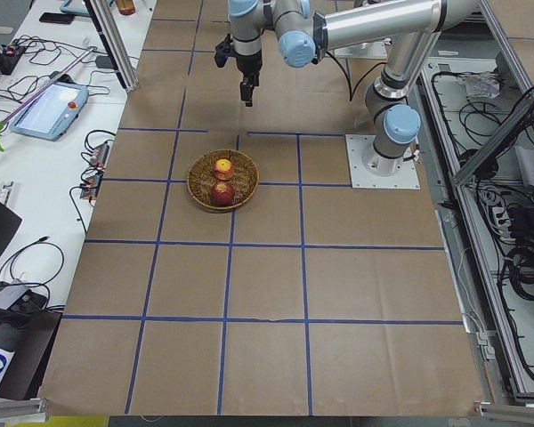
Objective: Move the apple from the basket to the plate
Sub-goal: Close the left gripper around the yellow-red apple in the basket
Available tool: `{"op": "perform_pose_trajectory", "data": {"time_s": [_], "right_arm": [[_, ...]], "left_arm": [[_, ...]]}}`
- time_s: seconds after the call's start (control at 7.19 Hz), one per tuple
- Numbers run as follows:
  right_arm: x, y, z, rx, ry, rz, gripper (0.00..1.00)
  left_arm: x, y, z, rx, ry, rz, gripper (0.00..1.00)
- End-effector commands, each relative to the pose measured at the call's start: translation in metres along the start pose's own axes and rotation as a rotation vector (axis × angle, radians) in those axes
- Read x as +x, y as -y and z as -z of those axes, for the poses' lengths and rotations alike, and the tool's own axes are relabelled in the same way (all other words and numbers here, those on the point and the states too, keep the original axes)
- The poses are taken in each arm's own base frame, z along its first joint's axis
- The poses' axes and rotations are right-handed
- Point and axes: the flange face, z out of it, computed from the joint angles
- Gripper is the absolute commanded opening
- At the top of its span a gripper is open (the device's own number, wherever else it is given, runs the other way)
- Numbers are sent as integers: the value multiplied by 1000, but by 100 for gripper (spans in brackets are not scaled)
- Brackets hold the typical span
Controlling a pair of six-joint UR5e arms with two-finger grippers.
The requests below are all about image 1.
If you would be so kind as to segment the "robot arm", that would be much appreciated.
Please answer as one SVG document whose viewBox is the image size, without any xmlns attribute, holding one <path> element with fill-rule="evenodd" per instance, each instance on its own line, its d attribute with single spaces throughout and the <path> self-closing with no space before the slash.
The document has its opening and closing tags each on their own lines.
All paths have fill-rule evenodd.
<svg viewBox="0 0 534 427">
<path fill-rule="evenodd" d="M 379 77 L 369 85 L 365 105 L 376 127 L 361 160 L 372 174 L 395 175 L 421 127 L 404 100 L 442 31 L 462 22 L 475 1 L 413 0 L 356 3 L 350 10 L 311 13 L 307 1 L 230 1 L 230 33 L 215 47 L 217 67 L 234 58 L 242 74 L 240 99 L 253 104 L 263 65 L 261 36 L 275 33 L 279 53 L 292 68 L 318 63 L 331 51 L 390 37 L 393 46 Z"/>
</svg>

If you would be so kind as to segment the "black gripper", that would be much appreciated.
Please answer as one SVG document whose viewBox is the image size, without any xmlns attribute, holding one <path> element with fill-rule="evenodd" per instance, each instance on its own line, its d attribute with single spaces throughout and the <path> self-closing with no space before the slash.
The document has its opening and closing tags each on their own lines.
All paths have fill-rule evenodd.
<svg viewBox="0 0 534 427">
<path fill-rule="evenodd" d="M 252 55 L 236 54 L 236 64 L 242 73 L 242 81 L 239 84 L 240 99 L 246 107 L 253 107 L 253 92 L 259 86 L 260 71 L 263 66 L 262 52 Z"/>
</svg>

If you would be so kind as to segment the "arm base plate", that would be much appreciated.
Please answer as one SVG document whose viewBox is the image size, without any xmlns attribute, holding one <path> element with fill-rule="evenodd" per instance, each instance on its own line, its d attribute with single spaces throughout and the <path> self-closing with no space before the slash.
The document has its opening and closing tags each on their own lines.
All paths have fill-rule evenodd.
<svg viewBox="0 0 534 427">
<path fill-rule="evenodd" d="M 381 157 L 375 151 L 374 135 L 346 134 L 346 152 L 354 189 L 419 190 L 414 156 L 410 148 L 397 159 Z"/>
</svg>

